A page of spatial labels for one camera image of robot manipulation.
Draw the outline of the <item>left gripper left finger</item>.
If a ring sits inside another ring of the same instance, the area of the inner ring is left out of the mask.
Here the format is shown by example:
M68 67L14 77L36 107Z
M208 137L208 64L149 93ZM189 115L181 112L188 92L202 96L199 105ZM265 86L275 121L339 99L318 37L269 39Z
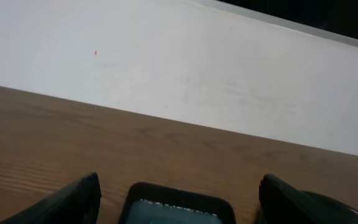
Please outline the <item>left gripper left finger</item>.
M9 223L79 223L96 224L101 188L95 172L86 174L29 208L5 219Z

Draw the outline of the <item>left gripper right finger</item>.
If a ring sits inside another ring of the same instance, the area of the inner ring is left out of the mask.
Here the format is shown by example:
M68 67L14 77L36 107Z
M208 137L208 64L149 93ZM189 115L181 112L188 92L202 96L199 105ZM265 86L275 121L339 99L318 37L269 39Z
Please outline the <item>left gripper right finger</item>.
M273 174L259 185L259 223L333 224L317 202Z

